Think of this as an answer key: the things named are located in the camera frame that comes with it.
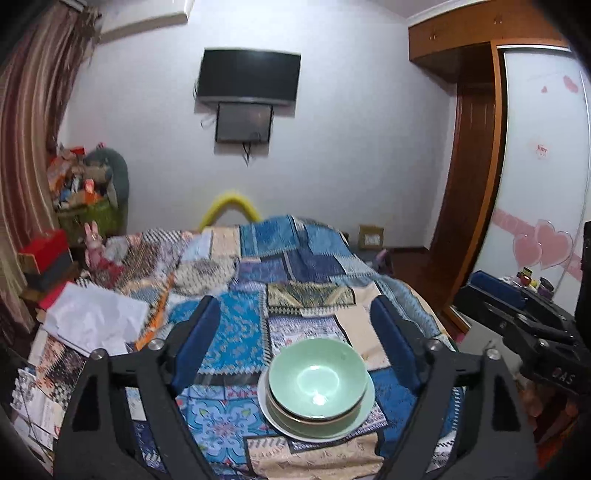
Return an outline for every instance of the pink heart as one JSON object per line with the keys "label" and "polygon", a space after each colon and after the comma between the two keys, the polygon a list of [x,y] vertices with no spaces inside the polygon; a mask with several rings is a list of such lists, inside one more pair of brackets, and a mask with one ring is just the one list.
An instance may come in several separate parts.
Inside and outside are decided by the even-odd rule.
{"label": "pink heart", "polygon": [[568,259],[573,249],[573,239],[567,232],[557,232],[548,220],[538,220],[535,240],[542,247],[540,266],[542,270],[560,265]]}
{"label": "pink heart", "polygon": [[540,261],[542,246],[532,236],[522,233],[513,239],[513,255],[520,268],[531,267]]}
{"label": "pink heart", "polygon": [[572,81],[572,79],[571,79],[571,78],[570,78],[568,75],[565,75],[565,76],[563,77],[563,80],[564,80],[564,86],[565,86],[565,87],[566,87],[566,88],[567,88],[567,89],[568,89],[570,92],[573,92],[573,93],[578,93],[578,92],[579,92],[579,87],[578,87],[578,85],[577,85],[575,82],[573,82],[573,81]]}

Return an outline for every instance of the curtain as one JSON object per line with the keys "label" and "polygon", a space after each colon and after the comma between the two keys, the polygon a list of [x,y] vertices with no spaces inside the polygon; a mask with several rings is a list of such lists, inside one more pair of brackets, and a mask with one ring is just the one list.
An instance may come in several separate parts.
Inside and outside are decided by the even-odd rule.
{"label": "curtain", "polygon": [[17,251],[56,228],[46,168],[76,73],[95,38],[95,11],[55,3],[25,33],[0,74],[0,296],[12,321],[34,321],[18,298],[25,287]]}

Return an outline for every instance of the blue gripper pad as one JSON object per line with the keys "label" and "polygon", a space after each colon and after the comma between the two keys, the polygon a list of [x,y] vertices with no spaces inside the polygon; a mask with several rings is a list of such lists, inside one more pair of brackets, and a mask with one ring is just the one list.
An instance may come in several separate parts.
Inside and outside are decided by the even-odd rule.
{"label": "blue gripper pad", "polygon": [[523,310],[525,307],[524,296],[518,288],[509,285],[482,270],[470,275],[468,283],[487,292],[489,295],[508,303],[518,310]]}
{"label": "blue gripper pad", "polygon": [[[194,320],[194,316],[199,315],[199,311],[197,307],[187,321]],[[176,371],[170,385],[177,395],[192,385],[219,323],[220,303],[216,299],[211,299],[176,356]]]}
{"label": "blue gripper pad", "polygon": [[369,315],[398,381],[416,393],[428,378],[425,337],[415,324],[404,320],[383,295],[372,302]]}

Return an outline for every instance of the metal screw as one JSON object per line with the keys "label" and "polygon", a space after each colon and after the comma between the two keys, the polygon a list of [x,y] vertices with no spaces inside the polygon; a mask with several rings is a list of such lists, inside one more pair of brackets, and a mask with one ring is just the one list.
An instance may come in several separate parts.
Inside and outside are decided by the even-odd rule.
{"label": "metal screw", "polygon": [[436,338],[431,338],[427,341],[427,349],[431,350],[432,352],[437,352],[438,350],[441,350],[441,347],[443,347],[443,344]]}
{"label": "metal screw", "polygon": [[160,350],[164,346],[164,340],[161,338],[155,338],[154,340],[150,340],[148,343],[148,348],[150,350]]}
{"label": "metal screw", "polygon": [[488,358],[490,358],[491,360],[500,360],[501,359],[501,354],[499,353],[499,351],[496,348],[489,348],[486,351],[486,356]]}
{"label": "metal screw", "polygon": [[100,360],[107,355],[107,350],[104,348],[97,348],[90,353],[90,358],[93,360]]}

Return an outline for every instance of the blanket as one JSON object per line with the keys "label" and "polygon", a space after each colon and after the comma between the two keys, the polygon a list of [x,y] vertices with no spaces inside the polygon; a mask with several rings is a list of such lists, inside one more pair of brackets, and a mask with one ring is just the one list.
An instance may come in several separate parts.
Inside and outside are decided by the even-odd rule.
{"label": "blanket", "polygon": [[[114,242],[127,247],[121,249],[124,269],[114,289],[151,307],[142,335],[130,349],[165,338],[176,323],[189,319],[204,295],[220,301],[216,336],[194,384],[177,397],[177,405],[194,441],[225,480],[352,480],[379,471],[393,454],[417,397],[399,383],[371,326],[369,308],[377,296],[387,296],[426,337],[452,348],[436,315],[413,289],[377,274],[351,253],[340,232],[312,220],[281,216],[201,233],[148,231]],[[101,284],[100,279],[93,275],[79,284]],[[376,389],[367,421],[328,445],[298,442],[276,432],[261,413],[256,391],[260,373],[282,348],[318,337],[351,345]],[[127,392],[144,460],[165,472],[139,392]],[[448,403],[448,414],[429,470],[447,461],[463,390],[455,388],[450,398],[441,400]]]}

